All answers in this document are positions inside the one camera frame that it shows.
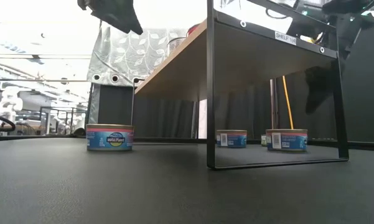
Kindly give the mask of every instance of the black table surface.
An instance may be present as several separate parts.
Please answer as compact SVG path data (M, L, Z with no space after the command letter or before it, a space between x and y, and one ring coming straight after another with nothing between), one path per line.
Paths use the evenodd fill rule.
M349 162L212 171L205 145L88 152L84 139L0 142L0 223L374 223L374 152ZM218 151L219 162L328 158Z

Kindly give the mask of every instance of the leaf pattern curtain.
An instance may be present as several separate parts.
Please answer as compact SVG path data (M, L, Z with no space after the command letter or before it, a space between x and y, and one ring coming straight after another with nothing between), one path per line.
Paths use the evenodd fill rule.
M165 60L167 43L185 37L186 32L186 29L144 29L142 35L125 34L103 22L87 80L102 85L132 86L133 78L146 78Z

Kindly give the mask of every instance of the blue can label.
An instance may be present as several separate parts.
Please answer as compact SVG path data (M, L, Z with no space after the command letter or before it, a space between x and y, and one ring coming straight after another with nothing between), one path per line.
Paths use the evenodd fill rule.
M267 135L269 150L305 151L307 134L304 133L271 133Z
M87 149L127 151L133 146L133 130L87 129Z
M217 146L223 147L246 147L245 134L227 134L221 133L217 135Z

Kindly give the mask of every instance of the shelf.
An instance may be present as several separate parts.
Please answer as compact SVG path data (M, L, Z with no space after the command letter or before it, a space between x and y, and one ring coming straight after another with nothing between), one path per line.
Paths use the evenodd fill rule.
M197 101L206 99L206 21L186 38L137 88L138 96ZM336 51L296 39L277 40L276 32L217 12L215 93L241 90L258 82L326 65Z

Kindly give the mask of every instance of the yellow pole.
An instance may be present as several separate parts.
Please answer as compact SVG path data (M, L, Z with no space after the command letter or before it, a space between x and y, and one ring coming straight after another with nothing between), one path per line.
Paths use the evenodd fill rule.
M284 90L285 90L285 96L286 96L286 103L288 104L289 120L291 122L291 129L293 129L292 111L291 111L291 105L289 104L289 96L288 96L288 89L286 88L285 76L282 76L282 79L284 80Z

